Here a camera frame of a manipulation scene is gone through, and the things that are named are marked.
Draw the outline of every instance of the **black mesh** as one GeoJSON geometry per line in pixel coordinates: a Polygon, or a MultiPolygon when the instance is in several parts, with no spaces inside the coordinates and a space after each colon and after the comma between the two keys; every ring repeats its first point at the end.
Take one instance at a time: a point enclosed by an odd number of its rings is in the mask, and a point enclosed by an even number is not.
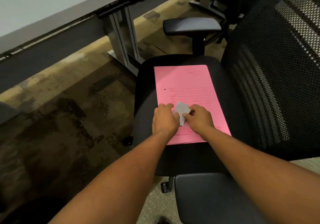
{"type": "Polygon", "coordinates": [[[320,0],[261,0],[222,58],[256,148],[286,160],[320,156],[320,0]]]}

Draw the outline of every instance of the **floor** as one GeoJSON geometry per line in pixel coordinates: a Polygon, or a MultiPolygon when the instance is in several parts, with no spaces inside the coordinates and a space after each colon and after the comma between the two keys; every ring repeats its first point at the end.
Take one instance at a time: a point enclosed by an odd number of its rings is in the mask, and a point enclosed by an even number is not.
{"type": "MultiPolygon", "coordinates": [[[[189,38],[162,31],[164,19],[207,16],[189,1],[170,0],[134,20],[143,58],[191,53],[189,38]]],[[[220,60],[225,45],[210,44],[206,54],[220,60]]],[[[135,77],[110,49],[101,38],[0,94],[21,112],[0,126],[0,186],[9,208],[38,196],[69,200],[130,150],[121,141],[133,130],[135,77]]],[[[296,163],[320,172],[317,159],[296,163]]],[[[154,178],[138,223],[160,215],[180,223],[174,192],[161,193],[163,180],[154,178]]]]}

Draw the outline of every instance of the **right hand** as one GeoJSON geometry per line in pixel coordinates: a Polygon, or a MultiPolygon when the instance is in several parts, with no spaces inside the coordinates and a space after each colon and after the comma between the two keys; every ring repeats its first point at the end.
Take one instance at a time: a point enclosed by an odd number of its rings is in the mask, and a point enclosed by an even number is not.
{"type": "Polygon", "coordinates": [[[204,107],[194,104],[189,107],[190,113],[183,113],[182,116],[189,123],[190,128],[202,138],[208,128],[214,128],[211,113],[204,107]]]}

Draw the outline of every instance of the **pink paper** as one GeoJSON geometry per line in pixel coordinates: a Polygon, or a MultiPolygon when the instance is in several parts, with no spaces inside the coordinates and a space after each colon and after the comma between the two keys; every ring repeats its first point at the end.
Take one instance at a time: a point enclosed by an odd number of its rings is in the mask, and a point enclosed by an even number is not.
{"type": "MultiPolygon", "coordinates": [[[[210,111],[215,128],[231,135],[206,65],[155,66],[154,75],[158,105],[178,101],[201,105],[210,111]]],[[[195,142],[203,140],[185,122],[168,145],[195,142]]]]}

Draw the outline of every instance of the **gray sticky note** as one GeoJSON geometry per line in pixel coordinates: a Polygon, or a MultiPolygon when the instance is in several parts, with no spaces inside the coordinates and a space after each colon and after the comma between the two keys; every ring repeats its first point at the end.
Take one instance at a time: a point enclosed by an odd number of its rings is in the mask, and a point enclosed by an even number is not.
{"type": "Polygon", "coordinates": [[[188,107],[188,105],[182,103],[182,102],[178,102],[177,103],[177,106],[174,110],[174,113],[178,112],[179,113],[179,116],[180,116],[180,126],[184,126],[184,117],[182,116],[182,113],[190,113],[190,109],[188,107]]]}

